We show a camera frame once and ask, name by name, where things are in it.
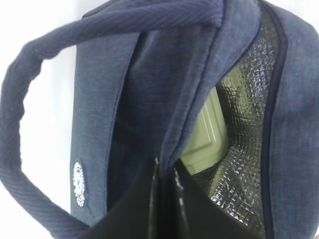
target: white emblem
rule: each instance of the white emblem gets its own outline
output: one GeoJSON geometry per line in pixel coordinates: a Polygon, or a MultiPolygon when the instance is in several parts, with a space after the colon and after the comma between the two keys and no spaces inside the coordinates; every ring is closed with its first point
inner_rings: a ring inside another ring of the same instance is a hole
{"type": "Polygon", "coordinates": [[[84,183],[84,174],[82,165],[79,162],[74,164],[73,169],[73,185],[74,185],[74,193],[76,197],[76,202],[80,207],[84,206],[84,191],[85,191],[85,183],[84,183]]]}

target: bag handle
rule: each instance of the bag handle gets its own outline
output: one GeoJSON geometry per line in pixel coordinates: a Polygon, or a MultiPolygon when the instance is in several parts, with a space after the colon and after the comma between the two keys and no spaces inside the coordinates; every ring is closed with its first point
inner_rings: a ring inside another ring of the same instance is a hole
{"type": "Polygon", "coordinates": [[[56,239],[74,239],[89,228],[55,205],[21,170],[19,122],[23,99],[44,59],[62,49],[112,34],[192,25],[220,27],[223,0],[178,0],[112,10],[57,28],[24,45],[9,66],[0,98],[0,180],[14,199],[56,239]]]}

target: foil lining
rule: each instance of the foil lining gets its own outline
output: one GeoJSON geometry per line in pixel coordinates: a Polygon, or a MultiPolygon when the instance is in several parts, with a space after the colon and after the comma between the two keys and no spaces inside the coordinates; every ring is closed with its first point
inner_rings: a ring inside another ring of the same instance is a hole
{"type": "Polygon", "coordinates": [[[278,53],[276,29],[263,9],[259,35],[217,86],[228,152],[217,165],[193,176],[216,205],[261,237],[265,237],[260,182],[263,118],[278,53]]]}

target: white wall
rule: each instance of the white wall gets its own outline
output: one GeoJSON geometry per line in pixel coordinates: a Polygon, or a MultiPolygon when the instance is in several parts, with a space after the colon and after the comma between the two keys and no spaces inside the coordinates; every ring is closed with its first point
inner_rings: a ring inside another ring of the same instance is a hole
{"type": "MultiPolygon", "coordinates": [[[[65,23],[106,0],[1,0],[0,79],[28,41],[65,23]]],[[[319,29],[316,0],[271,0],[319,29]]],[[[32,82],[21,121],[23,170],[53,202],[69,211],[69,156],[73,104],[75,48],[44,62],[32,82]]],[[[0,238],[50,239],[0,185],[0,238]]]]}

